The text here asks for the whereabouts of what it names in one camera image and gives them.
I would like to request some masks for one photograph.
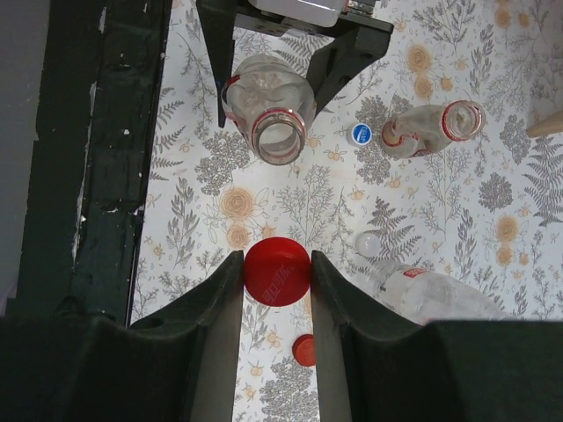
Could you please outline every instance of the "wooden object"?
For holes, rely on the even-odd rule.
[[[548,117],[526,130],[530,138],[557,134],[559,132],[563,132],[563,111],[555,113],[552,117]]]

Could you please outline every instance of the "red bottle cap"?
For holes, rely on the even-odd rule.
[[[311,334],[304,334],[298,338],[293,347],[293,357],[302,367],[313,367],[317,363],[315,358],[315,340]]]
[[[270,237],[255,244],[245,258],[248,293],[267,306],[287,306],[307,293],[311,260],[298,242]]]

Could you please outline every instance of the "bottle neck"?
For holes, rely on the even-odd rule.
[[[467,141],[485,126],[485,111],[473,101],[456,101],[442,115],[442,130],[454,142]]]
[[[302,117],[288,108],[271,108],[252,125],[251,144],[265,162],[284,165],[294,162],[305,146],[305,124]]]

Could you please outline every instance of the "floral pattern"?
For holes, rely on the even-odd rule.
[[[174,0],[157,108],[133,318],[205,280],[233,250],[288,236],[321,250],[368,294],[359,232],[379,258],[446,273],[515,317],[563,317],[563,135],[525,129],[563,108],[563,10],[553,0],[377,2],[395,24],[387,55],[350,81],[309,128],[291,165],[262,163],[216,92],[194,0]],[[236,67],[256,53],[306,73],[325,37],[276,39],[237,28]],[[395,160],[373,141],[346,142],[357,121],[374,134],[414,106],[471,99],[486,109],[476,139]],[[313,331],[311,298],[269,308],[245,296],[233,420],[317,421],[315,368],[291,346]]]

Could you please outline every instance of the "tablecloth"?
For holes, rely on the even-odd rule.
[[[174,0],[157,110],[133,318],[205,280],[232,250],[288,236],[321,250],[372,294],[355,235],[378,230],[380,256],[446,273],[516,317],[563,313],[563,135],[525,129],[563,107],[563,4],[553,0],[383,0],[387,55],[317,117],[291,165],[259,161],[216,93],[194,1]],[[235,67],[267,53],[304,74],[328,40],[237,29]],[[385,156],[350,146],[363,121],[467,98],[486,109],[476,139],[440,154]],[[309,296],[285,308],[245,298],[233,420],[315,421],[315,370],[291,345],[312,331]]]

